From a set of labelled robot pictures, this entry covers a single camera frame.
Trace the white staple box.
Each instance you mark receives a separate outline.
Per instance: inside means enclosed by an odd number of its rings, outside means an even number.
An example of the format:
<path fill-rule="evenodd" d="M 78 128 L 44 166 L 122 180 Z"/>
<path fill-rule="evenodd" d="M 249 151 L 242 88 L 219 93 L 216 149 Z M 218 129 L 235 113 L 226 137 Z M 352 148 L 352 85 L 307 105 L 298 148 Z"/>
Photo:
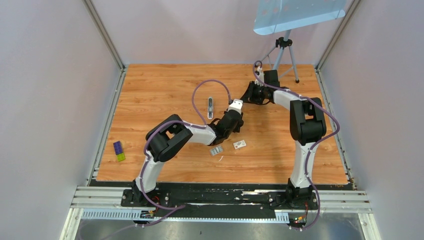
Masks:
<path fill-rule="evenodd" d="M 244 148 L 244 147 L 246 147 L 247 146 L 247 144 L 246 144 L 246 142 L 244 141 L 244 140 L 240 140 L 240 141 L 237 141 L 237 142 L 234 142 L 233 143 L 233 147 L 237 150 L 237 149 L 240 149 L 240 148 Z"/>

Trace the grey white stapler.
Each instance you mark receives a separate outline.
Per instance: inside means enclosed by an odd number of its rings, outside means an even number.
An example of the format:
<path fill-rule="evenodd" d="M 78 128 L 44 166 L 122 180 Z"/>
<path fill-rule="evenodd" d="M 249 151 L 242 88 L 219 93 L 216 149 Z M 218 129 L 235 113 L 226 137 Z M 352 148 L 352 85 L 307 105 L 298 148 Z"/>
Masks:
<path fill-rule="evenodd" d="M 211 120 L 214 116 L 214 100 L 211 96 L 208 98 L 207 103 L 207 118 Z"/>

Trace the grey staple strips tray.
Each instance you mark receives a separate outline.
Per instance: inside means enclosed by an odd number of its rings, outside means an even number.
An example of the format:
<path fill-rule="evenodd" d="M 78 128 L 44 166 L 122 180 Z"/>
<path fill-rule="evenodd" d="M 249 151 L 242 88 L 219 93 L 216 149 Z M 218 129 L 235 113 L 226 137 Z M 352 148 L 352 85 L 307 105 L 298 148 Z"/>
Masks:
<path fill-rule="evenodd" d="M 223 147 L 221 145 L 215 146 L 212 148 L 209 152 L 212 156 L 218 155 L 224 151 Z"/>

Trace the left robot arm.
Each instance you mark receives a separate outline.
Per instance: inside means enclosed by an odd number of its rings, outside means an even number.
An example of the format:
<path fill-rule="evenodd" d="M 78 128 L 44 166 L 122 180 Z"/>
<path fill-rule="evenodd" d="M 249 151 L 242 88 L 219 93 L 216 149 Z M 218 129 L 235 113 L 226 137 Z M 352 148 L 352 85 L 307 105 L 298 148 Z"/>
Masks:
<path fill-rule="evenodd" d="M 145 206 L 146 197 L 156 188 L 163 166 L 186 144 L 217 146 L 231 133 L 240 132 L 243 125 L 243 113 L 235 109 L 226 110 L 222 118 L 215 118 L 206 125 L 189 123 L 172 114 L 146 135 L 145 160 L 139 175 L 131 183 L 131 193 L 125 194 L 126 199 Z"/>

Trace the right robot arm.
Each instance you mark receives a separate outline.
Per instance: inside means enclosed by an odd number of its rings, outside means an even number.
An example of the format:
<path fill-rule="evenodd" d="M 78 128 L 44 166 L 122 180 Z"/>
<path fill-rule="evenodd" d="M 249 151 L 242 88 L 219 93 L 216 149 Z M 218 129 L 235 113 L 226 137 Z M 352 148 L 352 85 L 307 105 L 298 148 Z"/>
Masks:
<path fill-rule="evenodd" d="M 254 70 L 241 97 L 245 103 L 263 105 L 265 100 L 289 111 L 289 131 L 295 143 L 294 167 L 288 179 L 284 201 L 295 205 L 313 198 L 311 173 L 316 148 L 327 132 L 320 98 L 308 98 L 280 87 L 277 70 Z"/>

